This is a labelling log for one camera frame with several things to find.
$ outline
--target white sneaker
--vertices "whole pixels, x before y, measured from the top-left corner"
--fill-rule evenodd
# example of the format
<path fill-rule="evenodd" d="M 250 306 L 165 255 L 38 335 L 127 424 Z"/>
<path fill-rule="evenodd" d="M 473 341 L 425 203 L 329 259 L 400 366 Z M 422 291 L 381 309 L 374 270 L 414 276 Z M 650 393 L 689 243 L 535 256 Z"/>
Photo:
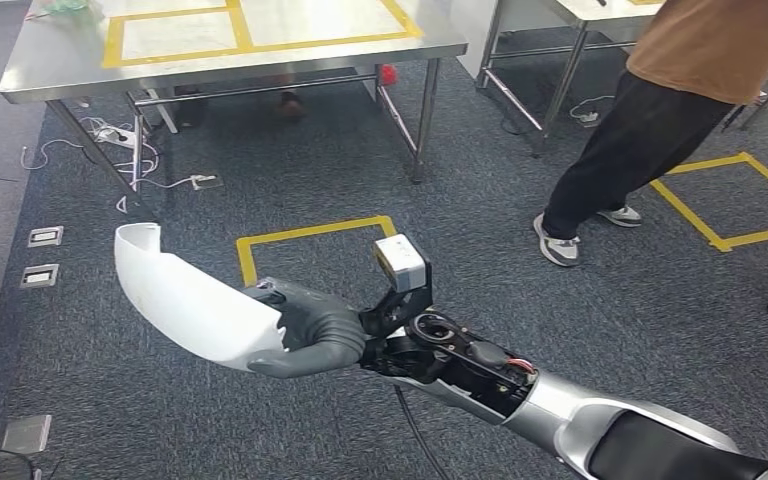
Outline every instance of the white sneaker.
<path fill-rule="evenodd" d="M 596 213 L 620 227 L 635 228 L 643 225 L 643 216 L 628 205 L 619 210 L 599 210 Z"/>
<path fill-rule="evenodd" d="M 534 231 L 540 238 L 540 252 L 550 262 L 561 267 L 574 267 L 578 265 L 578 237 L 572 240 L 560 240 L 552 238 L 543 230 L 543 214 L 534 219 Z"/>

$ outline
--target white cable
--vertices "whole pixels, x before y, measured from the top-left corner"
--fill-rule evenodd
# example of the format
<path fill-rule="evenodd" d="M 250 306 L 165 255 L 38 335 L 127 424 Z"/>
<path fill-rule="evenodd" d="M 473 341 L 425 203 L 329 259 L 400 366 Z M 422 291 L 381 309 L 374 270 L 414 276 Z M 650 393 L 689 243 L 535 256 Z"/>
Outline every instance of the white cable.
<path fill-rule="evenodd" d="M 101 135 L 103 135 L 103 134 L 105 134 L 105 133 L 107 133 L 109 131 L 116 131 L 116 127 L 114 127 L 113 125 L 107 123 L 107 121 L 105 119 L 101 118 L 101 117 L 84 117 L 84 118 L 78 120 L 78 123 L 83 124 L 84 121 L 89 121 L 90 129 L 87 131 L 87 133 L 89 133 L 92 136 L 93 141 L 96 141 L 96 142 L 101 137 Z M 123 123 L 123 124 L 119 125 L 119 128 L 130 130 L 130 129 L 134 128 L 134 126 L 131 125 L 130 123 Z M 40 168 L 43 168 L 44 166 L 48 165 L 48 154 L 46 153 L 45 148 L 47 146 L 51 145 L 52 143 L 66 143 L 66 144 L 71 145 L 71 146 L 73 146 L 75 148 L 84 148 L 81 145 L 76 145 L 76 144 L 74 144 L 74 143 L 72 143 L 72 142 L 70 142 L 68 140 L 64 140 L 62 138 L 58 138 L 56 140 L 50 140 L 50 141 L 46 142 L 45 144 L 43 144 L 43 146 L 40 148 L 40 153 L 42 153 L 42 156 L 43 156 L 42 164 L 30 167 L 30 166 L 25 164 L 25 157 L 22 156 L 19 159 L 19 163 L 22 165 L 22 168 L 24 168 L 25 170 L 39 170 Z M 143 169 L 142 172 L 141 172 L 141 174 L 142 174 L 141 176 L 145 177 L 146 175 L 148 175 L 148 174 L 154 172 L 155 170 L 157 170 L 158 166 L 160 165 L 160 153 L 157 151 L 157 149 L 155 149 L 154 147 L 152 147 L 151 145 L 149 145 L 147 143 L 143 143 L 143 147 L 149 149 L 151 151 L 151 153 L 153 154 L 152 158 L 150 158 L 150 159 L 142 158 L 142 159 L 139 160 L 141 163 L 145 162 L 148 165 L 148 168 Z M 117 164 L 114 164 L 113 166 L 116 168 L 116 170 L 119 173 L 131 173 L 131 172 L 134 171 L 134 160 L 132 160 L 130 162 L 117 163 Z M 197 180 L 199 178 L 202 178 L 202 177 L 203 176 L 201 176 L 201 175 L 191 175 L 191 176 L 189 176 L 187 178 L 184 178 L 184 179 L 181 179 L 181 180 L 179 180 L 179 181 L 177 181 L 177 182 L 175 182 L 175 183 L 173 183 L 171 185 L 163 185 L 163 184 L 157 183 L 157 182 L 155 182 L 153 180 L 149 180 L 147 178 L 138 178 L 138 179 L 130 182 L 130 185 L 131 185 L 131 188 L 134 188 L 137 183 L 139 183 L 139 182 L 146 182 L 146 183 L 150 183 L 150 184 L 155 185 L 155 186 L 160 187 L 160 188 L 168 189 L 168 188 L 175 188 L 175 187 L 183 185 L 183 184 L 185 184 L 187 182 L 195 181 L 195 180 Z M 118 210 L 118 211 L 120 211 L 122 213 L 125 213 L 125 214 L 128 213 L 128 197 L 122 196 L 122 198 L 120 198 L 119 201 L 116 202 L 116 210 Z"/>
<path fill-rule="evenodd" d="M 177 182 L 175 182 L 175 183 L 173 183 L 171 185 L 163 185 L 163 184 L 155 182 L 154 180 L 149 180 L 147 178 L 138 178 L 137 181 L 134 182 L 134 183 L 137 183 L 137 182 L 148 182 L 148 183 L 150 183 L 150 184 L 152 184 L 152 185 L 154 185 L 156 187 L 160 187 L 160 188 L 175 188 L 178 185 L 187 183 L 187 182 L 192 181 L 192 180 L 193 180 L 193 177 L 190 176 L 190 177 L 178 180 Z"/>
<path fill-rule="evenodd" d="M 42 167 L 44 167 L 44 166 L 48 165 L 48 153 L 46 153 L 46 152 L 45 152 L 45 147 L 47 147 L 47 146 L 51 145 L 52 143 L 65 143 L 65 144 L 67 144 L 67 145 L 69 145 L 69 146 L 71 146 L 71 147 L 75 147 L 75 148 L 84 148 L 84 147 L 82 147 L 82 146 L 80 146 L 80 145 L 75 145 L 74 143 L 70 142 L 69 140 L 64 140 L 64 139 L 62 139 L 62 138 L 57 138 L 57 139 L 54 139 L 54 140 L 49 140 L 49 141 L 45 142 L 44 144 L 42 144 L 42 147 L 40 147 L 40 153 L 42 154 L 42 158 L 43 158 L 43 160 L 42 160 L 42 163 L 41 163 L 41 164 L 39 164 L 39 165 L 37 165 L 37 166 L 35 166 L 35 167 L 30 167 L 30 166 L 28 166 L 28 165 L 25 163 L 25 156 L 24 156 L 24 155 L 22 155 L 22 157 L 20 157 L 20 158 L 19 158 L 19 164 L 20 164 L 20 165 L 22 166 L 22 168 L 24 168 L 25 170 L 39 170 L 40 168 L 42 168 Z"/>
<path fill-rule="evenodd" d="M 574 106 L 574 107 L 572 107 L 570 109 L 570 117 L 578 119 L 578 120 L 582 120 L 582 119 L 590 116 L 590 114 L 589 113 L 577 114 L 577 113 L 575 113 L 576 110 L 578 110 L 579 108 L 587 105 L 588 103 L 598 102 L 599 100 L 608 100 L 609 98 L 614 98 L 614 96 L 613 95 L 602 95 L 601 97 L 588 98 L 587 100 L 584 100 L 583 102 L 579 103 L 578 105 L 576 105 L 576 106 Z"/>

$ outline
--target white curved panel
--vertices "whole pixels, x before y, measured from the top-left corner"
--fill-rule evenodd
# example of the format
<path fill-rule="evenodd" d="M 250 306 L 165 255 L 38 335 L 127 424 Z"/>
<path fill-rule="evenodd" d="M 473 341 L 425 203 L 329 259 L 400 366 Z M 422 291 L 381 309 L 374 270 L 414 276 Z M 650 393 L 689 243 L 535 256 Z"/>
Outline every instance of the white curved panel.
<path fill-rule="evenodd" d="M 283 349 L 281 313 L 162 253 L 159 225 L 116 229 L 115 258 L 119 283 L 134 307 L 190 352 L 248 371 L 252 353 Z"/>

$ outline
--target metal table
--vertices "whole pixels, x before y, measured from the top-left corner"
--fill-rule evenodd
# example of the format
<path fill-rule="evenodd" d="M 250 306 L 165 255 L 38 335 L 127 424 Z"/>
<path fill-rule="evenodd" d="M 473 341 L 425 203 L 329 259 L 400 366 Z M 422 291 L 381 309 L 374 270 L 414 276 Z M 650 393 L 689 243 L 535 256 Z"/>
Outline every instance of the metal table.
<path fill-rule="evenodd" d="M 499 38 L 499 25 L 501 11 L 505 1 L 522 0 L 503 0 L 500 1 L 493 16 L 493 22 L 490 30 L 492 40 L 487 43 L 482 62 L 482 69 L 477 79 L 479 88 L 487 88 L 488 82 L 492 82 L 505 96 L 505 98 L 520 112 L 541 134 L 539 145 L 536 146 L 534 155 L 538 155 L 545 147 L 546 139 L 549 138 L 552 130 L 552 124 L 558 116 L 561 105 L 569 91 L 575 71 L 581 61 L 581 55 L 585 50 L 599 50 L 604 48 L 630 47 L 636 42 L 608 42 L 598 44 L 587 44 L 587 32 L 589 31 L 607 31 L 613 29 L 625 28 L 643 28 L 652 17 L 658 13 L 661 4 L 636 5 L 629 0 L 607 0 L 607 6 L 602 6 L 597 0 L 540 0 L 548 9 L 558 15 L 570 27 L 578 30 L 575 42 L 571 46 L 539 48 L 517 52 L 496 51 Z M 560 82 L 555 88 L 555 93 L 549 103 L 549 109 L 543 121 L 538 121 L 532 115 L 526 106 L 517 98 L 507 85 L 493 72 L 493 63 L 495 60 L 529 57 L 534 55 L 550 55 L 556 53 L 569 53 L 564 72 L 561 75 Z"/>
<path fill-rule="evenodd" d="M 34 0 L 31 12 L 46 2 Z M 285 88 L 364 81 L 398 126 L 423 173 L 440 59 L 466 42 L 427 0 L 92 0 L 89 8 L 26 21 L 0 83 L 11 103 L 46 102 L 133 205 L 139 194 L 142 108 Z M 416 140 L 379 82 L 382 64 L 427 60 Z M 135 101 L 138 134 L 131 181 L 123 178 L 64 99 L 255 77 L 354 68 L 307 83 Z"/>

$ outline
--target black arm cover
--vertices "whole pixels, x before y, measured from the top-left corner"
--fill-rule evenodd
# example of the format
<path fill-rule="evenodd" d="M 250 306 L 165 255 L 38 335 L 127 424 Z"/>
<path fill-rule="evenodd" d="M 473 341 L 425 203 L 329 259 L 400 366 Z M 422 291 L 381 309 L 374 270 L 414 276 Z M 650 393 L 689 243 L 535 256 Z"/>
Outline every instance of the black arm cover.
<path fill-rule="evenodd" d="M 634 412 L 623 413 L 590 458 L 600 480 L 755 480 L 768 461 L 717 450 Z"/>

